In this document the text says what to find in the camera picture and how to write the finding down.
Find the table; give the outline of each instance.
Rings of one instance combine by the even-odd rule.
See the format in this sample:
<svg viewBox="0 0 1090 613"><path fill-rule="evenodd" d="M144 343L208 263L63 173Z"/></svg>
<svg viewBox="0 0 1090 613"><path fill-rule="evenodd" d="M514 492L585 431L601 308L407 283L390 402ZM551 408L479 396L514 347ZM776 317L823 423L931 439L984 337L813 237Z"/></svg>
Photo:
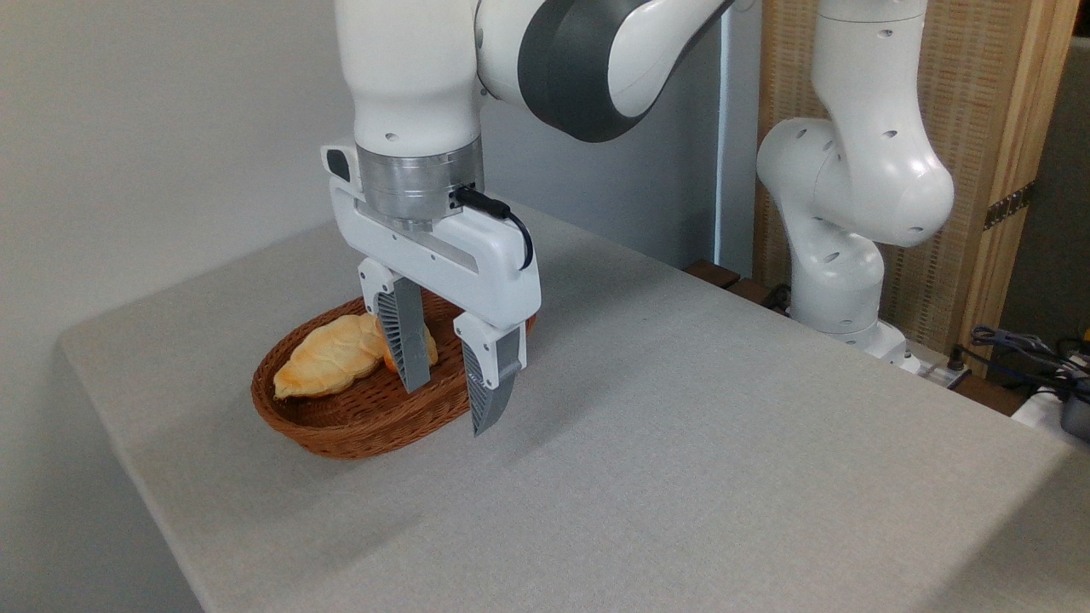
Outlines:
<svg viewBox="0 0 1090 613"><path fill-rule="evenodd" d="M324 227L61 347L217 612L1090 609L1090 459L529 209L543 305L502 419L313 456L250 401L356 296Z"/></svg>

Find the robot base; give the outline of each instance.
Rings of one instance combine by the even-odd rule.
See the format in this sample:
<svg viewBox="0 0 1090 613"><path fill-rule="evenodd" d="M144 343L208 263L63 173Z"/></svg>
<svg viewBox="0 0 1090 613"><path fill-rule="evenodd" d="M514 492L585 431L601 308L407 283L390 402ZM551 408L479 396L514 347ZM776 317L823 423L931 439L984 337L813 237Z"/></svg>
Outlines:
<svg viewBox="0 0 1090 613"><path fill-rule="evenodd" d="M871 356L912 374L920 372L920 360L908 350L908 340L905 339L905 335L885 322L875 322L873 326L862 333L829 334L828 336L862 349Z"/></svg>

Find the white wall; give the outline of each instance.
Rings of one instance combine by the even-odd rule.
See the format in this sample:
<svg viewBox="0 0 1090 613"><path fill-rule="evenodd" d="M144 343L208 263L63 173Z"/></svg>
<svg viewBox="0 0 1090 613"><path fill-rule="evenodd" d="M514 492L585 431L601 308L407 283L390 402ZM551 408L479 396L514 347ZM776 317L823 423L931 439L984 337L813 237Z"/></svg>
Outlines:
<svg viewBox="0 0 1090 613"><path fill-rule="evenodd" d="M491 187L710 256L717 58L713 35L598 147L492 105ZM317 151L351 119L328 1L0 5L0 609L196 610L55 342L329 220Z"/></svg>

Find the bread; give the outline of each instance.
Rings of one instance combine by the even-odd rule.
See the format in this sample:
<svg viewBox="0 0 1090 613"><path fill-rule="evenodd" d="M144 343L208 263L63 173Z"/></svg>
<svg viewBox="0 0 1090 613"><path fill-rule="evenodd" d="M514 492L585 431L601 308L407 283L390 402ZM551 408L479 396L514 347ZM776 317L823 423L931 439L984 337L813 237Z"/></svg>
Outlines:
<svg viewBox="0 0 1090 613"><path fill-rule="evenodd" d="M315 328L272 377L277 398L325 396L347 389L378 368L388 352L377 317L342 315Z"/></svg>
<svg viewBox="0 0 1090 613"><path fill-rule="evenodd" d="M383 324L375 320L375 329L378 330L378 335L383 335ZM435 338L432 337L432 330L424 326L424 341L427 344L427 363L434 366L439 363L439 348L435 345ZM390 348L385 342L383 344L383 362L386 364L386 370L397 373L398 365L393 362L393 354L390 353Z"/></svg>

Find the wooden block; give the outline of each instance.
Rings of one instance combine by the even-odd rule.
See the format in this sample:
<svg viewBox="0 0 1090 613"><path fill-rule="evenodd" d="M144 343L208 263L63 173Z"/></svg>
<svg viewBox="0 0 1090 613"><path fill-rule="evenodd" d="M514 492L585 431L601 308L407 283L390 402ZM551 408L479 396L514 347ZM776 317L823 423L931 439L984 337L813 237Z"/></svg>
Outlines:
<svg viewBox="0 0 1090 613"><path fill-rule="evenodd" d="M727 291L735 296L740 296L750 302L756 302L762 306L768 299L771 290L753 279L742 279L727 288Z"/></svg>
<svg viewBox="0 0 1090 613"><path fill-rule="evenodd" d="M690 264L686 269L686 273L697 277L698 279L707 281L715 287L722 287L724 289L738 283L741 275L734 271L728 271L723 266L716 266L707 260L698 260Z"/></svg>

